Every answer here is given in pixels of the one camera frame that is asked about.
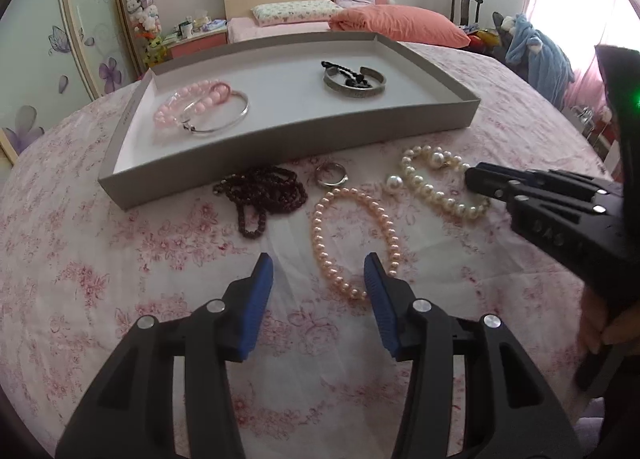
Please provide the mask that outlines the right hand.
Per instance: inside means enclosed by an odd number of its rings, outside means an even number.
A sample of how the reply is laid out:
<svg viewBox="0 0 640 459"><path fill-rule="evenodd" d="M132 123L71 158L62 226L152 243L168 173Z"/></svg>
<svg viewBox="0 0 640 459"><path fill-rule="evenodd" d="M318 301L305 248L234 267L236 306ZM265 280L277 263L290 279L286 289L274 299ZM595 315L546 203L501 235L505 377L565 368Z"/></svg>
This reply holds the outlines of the right hand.
<svg viewBox="0 0 640 459"><path fill-rule="evenodd" d="M608 321L608 309L604 301L590 288L585 287L580 299L578 343L592 354L598 354L602 345L629 344L628 355L639 354L640 309L639 304Z"/></svg>

